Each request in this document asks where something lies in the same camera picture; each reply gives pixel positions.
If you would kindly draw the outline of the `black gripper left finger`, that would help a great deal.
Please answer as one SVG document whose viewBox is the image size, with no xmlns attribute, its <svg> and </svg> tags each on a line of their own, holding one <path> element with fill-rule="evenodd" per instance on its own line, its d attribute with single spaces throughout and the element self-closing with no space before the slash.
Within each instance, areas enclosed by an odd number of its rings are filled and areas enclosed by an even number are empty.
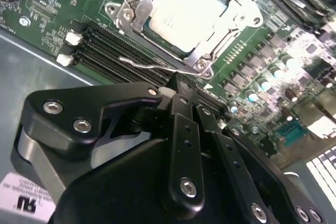
<svg viewBox="0 0 336 224">
<path fill-rule="evenodd" d="M 196 104 L 197 92 L 178 76 L 160 88 L 132 82 L 35 91 L 24 101 L 11 161 L 57 207 L 78 178 L 146 141 L 200 142 Z"/>
</svg>

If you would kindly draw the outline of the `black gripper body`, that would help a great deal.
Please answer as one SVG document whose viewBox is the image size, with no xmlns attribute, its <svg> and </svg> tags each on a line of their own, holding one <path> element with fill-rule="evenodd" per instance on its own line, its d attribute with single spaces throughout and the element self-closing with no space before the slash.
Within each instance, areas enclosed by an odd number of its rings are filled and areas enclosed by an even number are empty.
<svg viewBox="0 0 336 224">
<path fill-rule="evenodd" d="M 73 182 L 51 223 L 248 223 L 234 164 L 199 140 L 149 140 Z"/>
</svg>

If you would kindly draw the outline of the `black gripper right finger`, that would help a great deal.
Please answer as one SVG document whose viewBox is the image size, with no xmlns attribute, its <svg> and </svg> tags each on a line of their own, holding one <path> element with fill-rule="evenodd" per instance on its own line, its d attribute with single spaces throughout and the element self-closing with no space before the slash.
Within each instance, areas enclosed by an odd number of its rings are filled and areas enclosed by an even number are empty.
<svg viewBox="0 0 336 224">
<path fill-rule="evenodd" d="M 194 105 L 201 144 L 209 151 L 219 187 L 230 197 L 234 223 L 330 223 L 321 207 L 233 125 L 223 129 L 212 110 Z"/>
</svg>

